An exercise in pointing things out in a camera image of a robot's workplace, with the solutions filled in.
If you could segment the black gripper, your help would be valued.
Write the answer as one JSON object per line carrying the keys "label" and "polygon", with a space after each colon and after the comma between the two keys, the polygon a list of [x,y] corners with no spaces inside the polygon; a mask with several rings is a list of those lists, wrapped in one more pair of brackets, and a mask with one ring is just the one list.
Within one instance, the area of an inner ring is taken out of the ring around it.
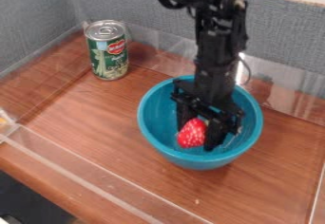
{"label": "black gripper", "polygon": [[203,94],[195,90],[190,79],[174,79],[172,86],[170,98],[176,103],[178,130],[183,129],[192,118],[203,117],[207,124],[203,148],[210,152],[223,143],[228,133],[239,133],[243,110],[235,104],[231,95],[207,101]]}

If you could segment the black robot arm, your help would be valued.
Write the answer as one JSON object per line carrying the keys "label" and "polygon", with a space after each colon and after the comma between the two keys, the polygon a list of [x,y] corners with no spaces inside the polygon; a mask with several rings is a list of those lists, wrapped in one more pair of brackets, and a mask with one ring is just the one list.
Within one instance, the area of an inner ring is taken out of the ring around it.
{"label": "black robot arm", "polygon": [[172,81],[176,123],[183,130],[202,118],[203,149],[211,151],[239,133],[243,110],[232,100],[239,53],[246,49],[246,0],[158,0],[168,9],[186,9],[195,21],[194,80]]}

